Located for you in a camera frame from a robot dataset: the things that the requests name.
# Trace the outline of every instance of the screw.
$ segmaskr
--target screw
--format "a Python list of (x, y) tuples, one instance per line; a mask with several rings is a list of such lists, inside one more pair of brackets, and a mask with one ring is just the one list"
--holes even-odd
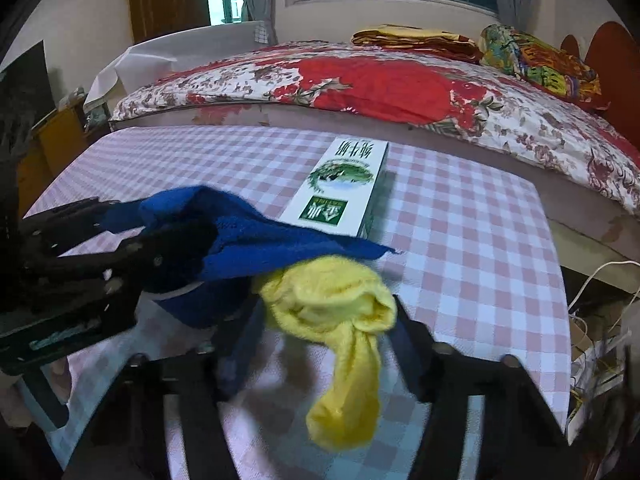
[(123, 282), (120, 278), (113, 278), (104, 284), (104, 291), (108, 294), (118, 292), (122, 288)]
[(502, 361), (502, 363), (507, 365), (509, 368), (520, 368), (522, 366), (520, 360), (515, 355), (511, 354), (503, 356), (500, 361)]
[(431, 348), (436, 354), (441, 355), (452, 355), (456, 351), (449, 343), (434, 343)]

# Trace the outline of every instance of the gingham tablecloth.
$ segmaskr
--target gingham tablecloth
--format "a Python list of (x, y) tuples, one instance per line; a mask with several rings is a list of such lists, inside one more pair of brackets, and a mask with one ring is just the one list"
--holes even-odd
[[(73, 162), (30, 213), (100, 196), (135, 200), (163, 189), (209, 184), (277, 218), (335, 134), (267, 127), (129, 128), (99, 140)], [(442, 153), (390, 144), (386, 198), (371, 238), (402, 250), (374, 264), (414, 319), (437, 340), (480, 358), (521, 359), (563, 425), (569, 399), (570, 341), (562, 277), (536, 190), (529, 182)], [(75, 253), (110, 251), (108, 233)], [(69, 356), (68, 424), (49, 439), (65, 465), (100, 398), (135, 352), (181, 354), (207, 333), (192, 330), (149, 300), (130, 332)], [(305, 414), (328, 386), (333, 355), (267, 330), (247, 388), (222, 407), (236, 467), (247, 479), (405, 479), (428, 407), (408, 394), (386, 338), (381, 341), (382, 413), (370, 446), (332, 454), (306, 434)], [(175, 399), (167, 402), (174, 479), (184, 469)], [(460, 478), (474, 478), (482, 398), (470, 399)]]

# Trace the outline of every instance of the yellow cloth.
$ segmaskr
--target yellow cloth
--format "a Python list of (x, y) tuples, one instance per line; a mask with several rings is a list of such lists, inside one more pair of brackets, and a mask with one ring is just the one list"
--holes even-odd
[(396, 40), (428, 40), (429, 38), (443, 38), (449, 41), (464, 41), (464, 43), (474, 43), (469, 38), (460, 40), (462, 36), (459, 34), (453, 34), (452, 32), (445, 32), (444, 30), (435, 30), (430, 28), (418, 28), (407, 27), (404, 25), (379, 25), (377, 27), (363, 28), (356, 32), (354, 38), (375, 38), (377, 36), (383, 36), (390, 40), (395, 38)]
[(283, 332), (335, 353), (334, 382), (306, 415), (311, 440), (328, 450), (373, 438), (380, 411), (376, 335), (396, 322), (396, 302), (369, 267), (322, 256), (254, 279)]

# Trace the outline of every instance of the green logo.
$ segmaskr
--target green logo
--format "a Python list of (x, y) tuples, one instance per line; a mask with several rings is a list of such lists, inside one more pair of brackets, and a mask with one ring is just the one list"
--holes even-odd
[(324, 193), (321, 182), (341, 182), (348, 186), (368, 184), (373, 180), (373, 173), (367, 169), (368, 167), (366, 162), (359, 160), (332, 158), (309, 173), (306, 181), (317, 193)]
[(302, 210), (300, 218), (323, 224), (338, 225), (345, 207), (347, 207), (346, 200), (313, 196)]

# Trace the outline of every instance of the white wall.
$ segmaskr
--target white wall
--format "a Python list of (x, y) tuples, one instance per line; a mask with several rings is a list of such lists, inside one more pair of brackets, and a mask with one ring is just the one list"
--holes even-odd
[(530, 33), (556, 47), (573, 34), (584, 57), (593, 35), (605, 22), (622, 23), (607, 0), (536, 0)]
[(594, 34), (605, 22), (622, 23), (607, 0), (556, 0), (555, 45), (560, 46), (567, 34), (573, 34), (580, 54), (585, 56)]
[(0, 70), (41, 40), (54, 99), (77, 86), (89, 91), (97, 73), (132, 45), (129, 0), (42, 0)]
[[(275, 12), (279, 41), (349, 41), (360, 28), (380, 23), (441, 28), (478, 38), (497, 21), (480, 10), (420, 0), (315, 0), (288, 7), (285, 0), (276, 0)], [(527, 32), (553, 46), (573, 34), (584, 55), (598, 27), (609, 20), (622, 22), (606, 0), (535, 0)]]

